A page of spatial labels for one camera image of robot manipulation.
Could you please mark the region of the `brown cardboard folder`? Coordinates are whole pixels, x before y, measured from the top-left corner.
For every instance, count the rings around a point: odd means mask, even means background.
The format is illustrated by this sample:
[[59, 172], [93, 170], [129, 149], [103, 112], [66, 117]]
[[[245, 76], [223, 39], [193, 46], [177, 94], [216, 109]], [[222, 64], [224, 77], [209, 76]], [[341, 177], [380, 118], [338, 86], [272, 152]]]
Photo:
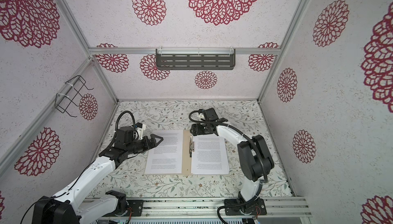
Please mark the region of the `brown cardboard folder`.
[[193, 152], [193, 137], [188, 130], [183, 130], [183, 159], [182, 159], [182, 173], [179, 175], [191, 174], [191, 157]]

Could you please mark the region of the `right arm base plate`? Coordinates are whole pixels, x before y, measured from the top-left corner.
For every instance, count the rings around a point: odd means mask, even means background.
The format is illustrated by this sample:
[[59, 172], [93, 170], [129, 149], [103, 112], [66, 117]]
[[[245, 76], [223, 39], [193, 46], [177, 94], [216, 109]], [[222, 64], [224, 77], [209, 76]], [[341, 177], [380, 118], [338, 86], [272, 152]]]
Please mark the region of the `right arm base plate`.
[[225, 199], [224, 205], [225, 214], [228, 216], [235, 216], [235, 215], [250, 215], [250, 216], [257, 216], [257, 215], [266, 215], [267, 209], [265, 206], [265, 202], [261, 198], [257, 198], [251, 203], [240, 206], [240, 207], [228, 207], [236, 204], [240, 204], [239, 199]]

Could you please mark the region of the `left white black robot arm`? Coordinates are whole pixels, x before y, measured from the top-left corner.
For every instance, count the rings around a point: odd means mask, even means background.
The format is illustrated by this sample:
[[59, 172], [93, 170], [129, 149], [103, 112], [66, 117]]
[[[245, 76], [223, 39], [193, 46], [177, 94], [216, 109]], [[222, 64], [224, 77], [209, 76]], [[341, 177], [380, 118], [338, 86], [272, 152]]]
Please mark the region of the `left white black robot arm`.
[[107, 214], [125, 216], [132, 212], [126, 195], [115, 190], [82, 206], [89, 193], [124, 161], [156, 148], [164, 140], [155, 134], [145, 136], [145, 125], [136, 121], [131, 126], [120, 127], [119, 121], [125, 114], [132, 112], [126, 110], [119, 115], [111, 142], [73, 182], [29, 207], [33, 211], [32, 223], [91, 224]]

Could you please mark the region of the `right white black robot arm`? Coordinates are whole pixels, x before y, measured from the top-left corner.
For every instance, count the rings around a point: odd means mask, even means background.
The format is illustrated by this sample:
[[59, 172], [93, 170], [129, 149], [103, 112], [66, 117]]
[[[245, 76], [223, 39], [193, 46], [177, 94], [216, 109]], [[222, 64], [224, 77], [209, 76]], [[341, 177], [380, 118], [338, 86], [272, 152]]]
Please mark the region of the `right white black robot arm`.
[[224, 210], [227, 215], [266, 215], [265, 202], [260, 198], [263, 184], [269, 182], [268, 175], [275, 163], [261, 135], [248, 136], [234, 127], [225, 118], [219, 118], [215, 109], [194, 110], [188, 115], [192, 122], [190, 133], [195, 138], [205, 135], [216, 135], [224, 138], [237, 147], [238, 159], [243, 175], [243, 187], [237, 199], [227, 199], [224, 205], [217, 208], [218, 219], [227, 223], [221, 216]]

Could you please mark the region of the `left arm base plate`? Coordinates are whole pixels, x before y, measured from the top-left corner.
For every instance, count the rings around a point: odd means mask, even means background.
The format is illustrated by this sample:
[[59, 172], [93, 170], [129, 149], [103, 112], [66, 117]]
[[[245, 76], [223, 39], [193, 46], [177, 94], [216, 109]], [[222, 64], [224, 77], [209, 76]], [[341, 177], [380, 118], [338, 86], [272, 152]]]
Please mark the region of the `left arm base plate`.
[[124, 216], [140, 217], [142, 215], [144, 200], [128, 199]]

